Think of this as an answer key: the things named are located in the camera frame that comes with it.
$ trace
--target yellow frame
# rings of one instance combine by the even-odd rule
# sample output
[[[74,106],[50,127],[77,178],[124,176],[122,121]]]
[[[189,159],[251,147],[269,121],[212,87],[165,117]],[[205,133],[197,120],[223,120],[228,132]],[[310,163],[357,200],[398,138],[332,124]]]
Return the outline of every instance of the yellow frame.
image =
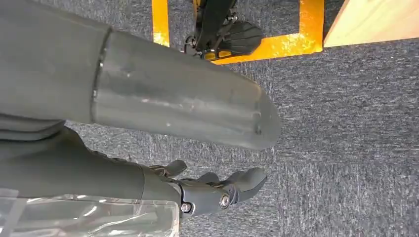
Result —
[[[169,46],[167,0],[152,0],[154,42]],[[299,33],[262,39],[249,56],[213,61],[230,64],[321,52],[323,50],[324,0],[300,0]]]

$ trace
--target wooden surface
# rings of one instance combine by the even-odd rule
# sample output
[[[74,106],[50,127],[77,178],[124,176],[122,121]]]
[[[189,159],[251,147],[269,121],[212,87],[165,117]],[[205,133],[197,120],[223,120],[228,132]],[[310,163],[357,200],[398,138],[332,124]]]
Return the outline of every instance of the wooden surface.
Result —
[[[419,37],[419,0],[345,0],[324,47]]]

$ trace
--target metal screw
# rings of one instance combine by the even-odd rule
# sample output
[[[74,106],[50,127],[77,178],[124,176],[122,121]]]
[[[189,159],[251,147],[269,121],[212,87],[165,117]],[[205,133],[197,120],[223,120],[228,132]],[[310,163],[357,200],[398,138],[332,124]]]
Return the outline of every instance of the metal screw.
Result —
[[[223,194],[220,199],[220,206],[222,209],[226,209],[230,205],[230,196]]]
[[[237,17],[237,15],[232,15],[232,16],[227,17],[227,19],[228,19],[229,21],[236,22],[236,21],[237,21],[237,19],[238,19],[238,17]]]
[[[183,213],[188,213],[191,211],[191,209],[192,209],[192,205],[189,203],[182,203],[182,205],[180,206],[180,210]]]

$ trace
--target clear plastic bag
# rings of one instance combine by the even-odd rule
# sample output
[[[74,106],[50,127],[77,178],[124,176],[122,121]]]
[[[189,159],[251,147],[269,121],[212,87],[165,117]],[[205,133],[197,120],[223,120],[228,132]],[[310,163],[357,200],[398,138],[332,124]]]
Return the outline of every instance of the clear plastic bag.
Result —
[[[177,237],[172,201],[85,195],[17,198],[0,189],[0,237]]]

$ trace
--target gray fabric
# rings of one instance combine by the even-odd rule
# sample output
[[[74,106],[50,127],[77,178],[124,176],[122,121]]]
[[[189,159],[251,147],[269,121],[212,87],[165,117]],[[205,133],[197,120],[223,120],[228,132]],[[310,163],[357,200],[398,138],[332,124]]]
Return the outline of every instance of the gray fabric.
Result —
[[[43,0],[151,39],[149,0]],[[239,0],[267,35],[297,31],[297,0]],[[342,1],[326,2],[329,26]],[[193,30],[188,0],[170,0],[171,45]],[[183,159],[185,175],[265,168],[252,200],[182,223],[182,236],[417,236],[419,41],[344,46],[230,66],[261,84],[283,121],[261,152],[98,125],[68,123],[86,144],[151,165]]]

